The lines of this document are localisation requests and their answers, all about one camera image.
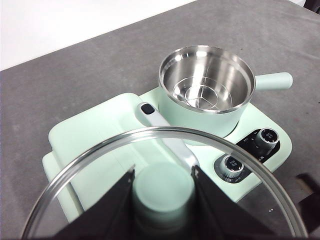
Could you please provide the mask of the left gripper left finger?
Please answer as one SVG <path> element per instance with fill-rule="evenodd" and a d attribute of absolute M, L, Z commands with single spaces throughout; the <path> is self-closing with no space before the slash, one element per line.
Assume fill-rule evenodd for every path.
<path fill-rule="evenodd" d="M 133 240 L 132 186 L 126 172 L 92 207 L 54 235 L 55 240 Z"/>

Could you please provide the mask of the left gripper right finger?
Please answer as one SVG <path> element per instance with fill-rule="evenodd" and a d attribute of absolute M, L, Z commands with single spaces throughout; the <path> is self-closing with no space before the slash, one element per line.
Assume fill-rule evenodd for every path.
<path fill-rule="evenodd" d="M 194 230 L 199 240 L 257 240 L 270 228 L 233 202 L 200 167 L 193 167 Z"/>

